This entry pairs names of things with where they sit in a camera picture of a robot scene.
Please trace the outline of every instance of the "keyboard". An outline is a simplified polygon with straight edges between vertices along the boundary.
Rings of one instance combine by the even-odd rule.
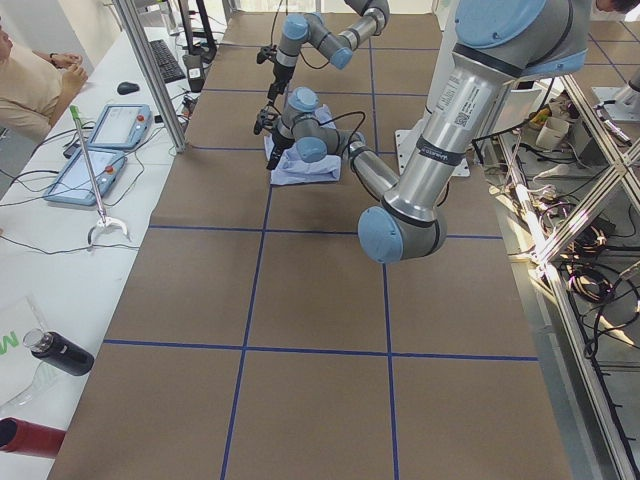
[[[151,40],[149,45],[151,45],[153,56],[156,59],[158,67],[160,67],[160,73],[162,74],[164,83],[171,83],[186,78],[180,68],[178,60],[173,56],[164,40]]]

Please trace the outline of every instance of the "white cup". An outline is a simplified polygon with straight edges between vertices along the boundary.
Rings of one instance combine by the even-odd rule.
[[[571,124],[559,118],[549,117],[538,134],[536,145],[543,150],[553,150],[569,132]]]

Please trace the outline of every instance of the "black cable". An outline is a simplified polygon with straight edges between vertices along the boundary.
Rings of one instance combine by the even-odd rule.
[[[608,245],[607,250],[612,252],[640,252],[640,246],[620,247],[615,245]]]
[[[444,202],[447,201],[447,197],[449,196],[449,189],[451,186],[451,182],[447,182],[447,186],[444,189],[444,196],[442,197],[442,200],[440,200],[437,204],[436,207],[440,207],[444,204]]]
[[[331,63],[329,60],[326,61],[326,63],[324,63],[323,65],[320,65],[319,67],[316,67],[315,65],[311,65],[307,59],[304,56],[304,53],[302,53],[302,50],[300,50],[300,56],[302,57],[302,61],[307,65],[307,67],[312,68],[314,70],[322,70],[323,68],[325,68],[327,65],[329,65],[329,63]]]
[[[609,279],[599,271],[588,265],[568,264],[569,288],[583,300],[602,305],[607,300],[607,295],[613,288]]]
[[[353,112],[343,113],[342,115],[338,115],[337,117],[335,117],[334,120],[340,120],[341,118],[344,118],[350,115],[362,115],[362,118],[360,119],[358,124],[355,126],[355,128],[351,130],[351,134],[349,134],[349,141],[347,142],[347,145],[342,149],[342,152],[340,152],[340,156],[342,156],[344,151],[347,150],[353,142],[357,141],[357,139],[354,138],[354,135],[360,130],[360,127],[362,126],[364,121],[367,119],[367,114],[364,113],[362,110],[354,110]]]
[[[535,117],[538,113],[540,113],[540,111],[544,108],[545,104],[547,103],[547,99],[549,98],[549,94],[551,93],[551,90],[553,89],[553,82],[554,81],[555,81],[555,77],[551,79],[551,82],[549,82],[549,87],[547,88],[547,92],[545,93],[544,97],[542,98],[542,102],[540,102],[540,106],[538,107],[536,112],[533,114],[533,117]],[[482,140],[486,140],[488,138],[497,137],[497,136],[502,135],[504,133],[509,133],[512,130],[516,130],[516,129],[520,128],[520,127],[523,127],[527,123],[529,123],[529,119],[528,118],[526,120],[520,122],[519,124],[514,125],[513,127],[505,128],[504,130],[501,130],[499,132],[490,133],[489,135],[485,135],[484,137],[477,137],[477,138],[471,139],[471,146],[473,147],[473,150],[476,152],[476,156],[478,157],[478,161],[480,162],[480,165],[484,165],[484,156],[482,155],[482,152],[480,151],[480,146],[478,145],[478,142],[480,142]]]
[[[327,125],[327,124],[329,124],[331,122],[335,122],[337,120],[340,120],[340,119],[345,118],[345,117],[350,117],[352,115],[362,115],[362,119],[360,120],[360,123],[358,123],[358,125],[356,126],[356,130],[355,131],[357,131],[357,129],[362,126],[362,124],[364,123],[365,119],[367,118],[367,114],[364,113],[362,110],[353,110],[351,112],[342,113],[342,114],[338,115],[337,117],[330,118],[326,122],[319,123],[318,125],[322,127],[322,126]]]
[[[221,22],[220,20],[216,20],[215,18],[213,18],[211,15],[207,15],[207,17],[209,17],[209,20],[213,20],[214,22],[216,22],[218,25],[222,25],[223,27],[226,28],[227,24]]]
[[[552,163],[565,164],[565,165],[570,165],[578,161],[574,155],[571,155],[570,157],[551,157],[547,154],[553,153],[553,150],[551,152],[543,152],[542,150],[538,150],[537,148],[534,148],[527,143],[521,143],[520,148],[528,152],[535,153],[538,156],[539,161],[548,161]]]
[[[589,341],[587,341],[585,343],[584,346],[584,356],[585,358],[592,360],[595,359],[596,355],[598,354],[598,348],[599,348],[599,340],[600,337],[602,335],[606,335],[609,332],[612,332],[614,330],[621,330],[625,327],[628,327],[629,325],[631,325],[632,323],[634,323],[638,317],[640,316],[640,311],[636,308],[636,311],[633,315],[633,317],[631,317],[630,320],[627,320],[624,323],[621,323],[619,325],[615,325],[609,328],[605,328],[604,330],[600,330],[600,322],[604,316],[604,310],[606,308],[607,305],[610,305],[613,302],[613,298],[615,297],[615,292],[616,292],[616,288],[618,287],[618,285],[620,285],[620,283],[622,283],[623,280],[622,278],[618,278],[615,283],[613,284],[611,290],[609,291],[609,294],[607,295],[607,299],[605,300],[605,302],[602,303],[602,305],[600,306],[600,308],[598,309],[598,313],[596,314],[596,319],[593,325],[593,338]],[[632,289],[634,291],[634,293],[636,294],[636,298],[638,299],[638,301],[640,301],[640,293],[638,293],[637,288],[635,287],[635,285],[633,285],[631,282],[629,282],[627,280],[627,282],[632,286]]]
[[[120,195],[120,197],[113,203],[106,203],[105,205],[107,207],[113,207],[115,205],[117,205],[118,203],[120,203],[120,201],[125,197],[125,195],[127,193],[129,193],[131,191],[131,189],[133,188],[133,186],[136,184],[136,182],[138,181],[138,179],[140,178],[140,176],[145,172],[145,166],[144,164],[140,161],[140,159],[138,158],[138,150],[140,150],[142,147],[144,147],[145,145],[147,145],[156,135],[158,135],[158,133],[160,133],[161,130],[163,130],[165,127],[158,127],[156,128],[153,132],[151,132],[151,135],[149,135],[149,138],[147,138],[144,142],[142,142],[140,145],[138,145],[135,149],[131,150],[129,153],[133,153],[134,158],[136,159],[136,161],[138,162],[138,164],[141,167],[141,170],[136,174],[136,176],[133,178],[133,180],[131,181],[131,183],[129,184],[129,186],[126,188],[126,190],[122,193],[122,195]]]
[[[82,124],[82,128],[89,128],[88,125],[89,124],[95,124],[96,122],[94,122],[93,120],[90,120],[86,123]],[[70,130],[65,130],[64,132],[60,132],[60,133],[56,133],[55,135],[52,135],[50,137],[45,138],[44,140],[42,140],[40,143],[38,143],[35,147],[33,147],[33,150],[31,150],[31,154],[29,155],[29,158],[33,157],[34,153],[36,153],[38,151],[38,149],[42,146],[45,145],[53,140],[55,140],[56,138],[62,137],[63,135],[68,135],[70,133],[73,133],[74,135],[78,132],[77,129],[70,129]]]
[[[273,16],[273,23],[271,24],[271,41],[269,42],[269,45],[273,45],[273,32],[276,29],[276,20],[278,19],[278,14],[280,13],[280,9],[282,8],[282,3],[284,2],[284,0],[280,0],[280,3],[278,4],[278,9],[276,10],[276,14]]]
[[[633,221],[633,216],[631,215],[633,213],[633,204],[629,205],[629,211],[627,212],[627,215],[629,215],[629,222],[631,223],[631,226],[633,227],[633,232],[629,235],[609,235],[612,238],[630,238],[630,237],[634,237],[636,235],[636,233],[638,233],[638,228],[636,227],[635,222]]]
[[[569,193],[563,193],[562,195],[558,195],[558,198],[564,198],[564,197],[568,197],[570,195],[573,195],[574,193],[576,193],[579,190],[582,190],[584,187],[586,187],[587,185],[589,185],[591,182],[593,182],[596,178],[598,178],[600,175],[602,175],[606,170],[608,170],[609,167],[606,166],[604,167],[602,170],[600,170],[598,173],[596,173],[593,177],[591,177],[589,180],[587,180],[585,183],[583,183],[582,185],[580,185],[579,187],[571,190]]]
[[[621,330],[623,328],[628,327],[629,325],[631,325],[632,323],[634,323],[638,317],[640,317],[640,309],[638,308],[638,305],[640,305],[640,292],[638,291],[638,288],[636,287],[636,285],[630,280],[630,279],[623,279],[620,277],[620,272],[617,271],[614,268],[611,268],[607,265],[603,265],[603,264],[599,264],[599,263],[589,263],[589,264],[579,264],[579,268],[589,268],[591,269],[591,274],[593,274],[594,272],[597,272],[595,270],[595,268],[600,268],[600,269],[604,269],[607,270],[613,274],[615,274],[617,276],[617,279],[615,282],[613,282],[613,284],[611,284],[611,282],[609,282],[609,280],[607,280],[607,282],[609,282],[610,287],[608,287],[606,289],[606,293],[604,295],[602,295],[602,298],[600,299],[601,302],[597,308],[597,313],[596,313],[596,317],[594,320],[594,325],[590,328],[593,329],[593,337],[591,339],[586,339],[585,340],[585,347],[584,347],[584,351],[583,354],[585,356],[585,358],[589,359],[589,360],[595,360],[595,356],[598,353],[598,349],[599,349],[599,339],[602,335],[608,335],[609,333],[611,333],[612,331],[615,330]],[[619,285],[621,283],[627,283],[627,285],[629,285],[629,290],[627,292],[625,292],[622,295],[618,295],[616,296],[616,291],[617,288],[619,287]],[[624,298],[625,296],[627,296],[628,294],[630,294],[631,292],[633,292],[635,294],[636,297],[636,308],[634,311],[633,316],[618,325],[612,326],[612,327],[608,327],[605,328],[603,330],[600,330],[600,322],[602,321],[602,318],[604,317],[604,311],[606,309],[607,306],[613,304],[614,302],[620,300],[621,298]],[[584,326],[587,326],[587,324],[584,322],[586,316],[590,313],[594,311],[594,309],[591,309],[587,312],[585,312],[584,314],[581,314],[580,312],[577,312],[579,317],[581,318],[581,323]]]
[[[0,234],[0,238],[12,243],[14,245],[18,245],[20,247],[25,247],[28,248],[30,250],[34,250],[38,253],[43,253],[45,255],[60,255],[60,254],[64,254],[64,253],[75,253],[75,252],[81,252],[81,251],[90,251],[92,248],[125,248],[128,250],[138,250],[140,248],[140,246],[131,246],[131,245],[125,245],[124,243],[116,243],[113,245],[100,245],[100,244],[92,244],[92,245],[88,245],[86,247],[78,247],[78,248],[72,248],[70,250],[54,250],[53,252],[44,250],[42,248],[39,247],[34,247],[33,245],[28,245],[26,243],[21,243],[18,242],[16,240],[12,240],[8,237],[6,237],[4,234]]]
[[[21,174],[16,175],[15,177],[11,178],[10,185],[13,185],[20,177],[24,177],[25,175],[31,175],[31,174],[34,174],[34,173],[53,173],[53,174],[58,174],[59,172],[57,170],[30,170],[28,172],[22,172]]]

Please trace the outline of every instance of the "computer mouse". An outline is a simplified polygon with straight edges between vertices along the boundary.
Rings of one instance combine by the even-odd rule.
[[[122,82],[118,85],[118,93],[120,95],[127,95],[129,93],[137,92],[140,90],[140,85],[132,82]]]

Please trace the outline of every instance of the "light blue cloth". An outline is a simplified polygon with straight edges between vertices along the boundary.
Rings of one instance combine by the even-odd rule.
[[[329,107],[323,105],[315,111],[320,123],[331,120]],[[324,125],[327,128],[336,128],[333,122]],[[271,135],[264,137],[264,149],[269,159],[273,150]],[[280,163],[271,171],[272,185],[293,185],[298,183],[337,182],[340,180],[341,159],[338,155],[327,155],[319,162],[304,162],[295,145],[285,150]]]

